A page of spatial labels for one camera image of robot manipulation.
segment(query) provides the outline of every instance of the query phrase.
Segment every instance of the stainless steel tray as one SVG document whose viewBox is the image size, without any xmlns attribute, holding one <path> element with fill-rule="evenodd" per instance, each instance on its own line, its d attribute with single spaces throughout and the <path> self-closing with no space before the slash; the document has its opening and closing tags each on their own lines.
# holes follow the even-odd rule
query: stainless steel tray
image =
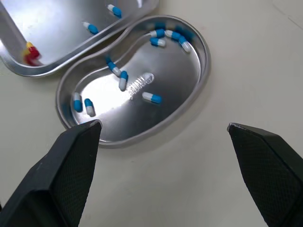
<svg viewBox="0 0 303 227">
<path fill-rule="evenodd" d="M 166 48 L 152 46 L 150 31 L 165 26 L 191 39 L 192 52 L 186 53 L 179 43 L 166 39 Z M 121 70 L 127 71 L 126 91 L 118 88 L 119 78 L 109 70 L 110 57 Z M 144 18 L 107 48 L 75 63 L 63 76 L 56 92 L 56 109 L 66 128 L 99 119 L 102 122 L 100 144 L 119 147 L 149 136 L 173 121 L 186 110 L 206 83 L 210 53 L 200 33 L 187 22 L 172 16 Z M 145 84 L 141 75 L 150 72 L 154 81 Z M 162 96 L 160 105 L 142 99 L 142 92 Z M 96 116 L 74 111 L 72 94 L 82 100 L 90 98 Z"/>
<path fill-rule="evenodd" d="M 117 34 L 157 7 L 159 0 L 2 0 L 0 1 L 0 56 L 16 74 L 47 76 Z M 108 4 L 118 6 L 122 19 L 112 15 Z M 99 29 L 95 36 L 83 26 Z M 40 51 L 41 66 L 23 62 L 26 42 Z"/>
</svg>

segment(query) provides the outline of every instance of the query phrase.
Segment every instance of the white table surface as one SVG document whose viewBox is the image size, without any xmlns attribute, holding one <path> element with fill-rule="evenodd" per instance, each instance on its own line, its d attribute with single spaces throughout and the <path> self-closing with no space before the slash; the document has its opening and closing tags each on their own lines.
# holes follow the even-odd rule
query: white table surface
<svg viewBox="0 0 303 227">
<path fill-rule="evenodd" d="M 124 149 L 100 149 L 81 227 L 265 227 L 226 127 L 281 135 L 303 155 L 303 30 L 271 0 L 162 0 L 205 37 L 205 90 L 168 128 Z M 29 79 L 0 63 L 0 201 L 64 131 L 57 78 Z"/>
</svg>

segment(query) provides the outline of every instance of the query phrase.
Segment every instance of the pill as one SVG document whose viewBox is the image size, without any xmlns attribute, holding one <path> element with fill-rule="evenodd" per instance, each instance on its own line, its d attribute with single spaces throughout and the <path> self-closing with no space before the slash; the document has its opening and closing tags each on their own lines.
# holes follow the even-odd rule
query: pill
<svg viewBox="0 0 303 227">
<path fill-rule="evenodd" d="M 116 76 L 120 76 L 120 75 L 121 75 L 120 69 L 119 69 L 113 62 L 109 62 L 107 65 L 108 65 L 109 69 L 110 69 Z"/>
<path fill-rule="evenodd" d="M 165 47 L 166 43 L 163 39 L 150 38 L 150 42 L 153 46 L 162 46 Z"/>
<path fill-rule="evenodd" d="M 170 30 L 166 30 L 165 31 L 165 35 L 173 40 L 179 41 L 179 38 L 181 37 L 181 35 L 178 32 L 173 32 Z"/>
<path fill-rule="evenodd" d="M 165 31 L 164 29 L 157 29 L 155 31 L 151 31 L 150 34 L 152 37 L 163 38 L 165 36 Z"/>
<path fill-rule="evenodd" d="M 28 49 L 23 50 L 22 52 L 23 61 L 30 66 L 39 66 L 40 62 L 34 58 Z"/>
<path fill-rule="evenodd" d="M 97 29 L 96 26 L 94 26 L 94 25 L 92 25 L 92 24 L 90 24 L 90 23 L 88 23 L 88 22 L 83 22 L 83 25 L 84 25 L 84 27 L 86 27 L 86 28 L 90 31 L 90 33 L 92 33 L 93 35 L 96 35 L 96 34 L 99 33 L 99 31 L 98 31 L 98 29 Z"/>
<path fill-rule="evenodd" d="M 121 18 L 122 17 L 122 12 L 121 12 L 121 9 L 119 9 L 118 7 L 116 6 L 113 6 L 112 4 L 109 4 L 107 6 L 107 8 L 112 11 L 114 13 L 115 16 Z"/>
<path fill-rule="evenodd" d="M 185 37 L 181 36 L 179 38 L 179 43 L 181 44 L 181 46 L 183 47 L 183 49 L 189 53 L 191 51 L 191 47 L 190 47 L 190 44 L 189 42 L 186 40 Z"/>
<path fill-rule="evenodd" d="M 74 110 L 81 113 L 83 110 L 81 96 L 79 93 L 74 93 Z"/>
<path fill-rule="evenodd" d="M 119 81 L 119 88 L 121 91 L 124 91 L 126 89 L 126 84 L 128 80 L 127 72 L 122 71 L 120 75 L 120 81 Z"/>
<path fill-rule="evenodd" d="M 86 98 L 84 100 L 84 104 L 86 108 L 86 113 L 91 117 L 95 116 L 95 110 L 92 101 L 89 98 Z"/>
<path fill-rule="evenodd" d="M 35 48 L 35 46 L 31 43 L 31 42 L 27 42 L 27 49 L 30 52 L 30 55 L 33 59 L 39 57 L 40 53 L 37 50 L 37 48 Z"/>
<path fill-rule="evenodd" d="M 153 95 L 153 94 L 148 93 L 148 92 L 143 92 L 142 97 L 144 99 L 152 101 L 154 103 L 161 103 L 162 102 L 162 98 L 160 96 Z"/>
</svg>

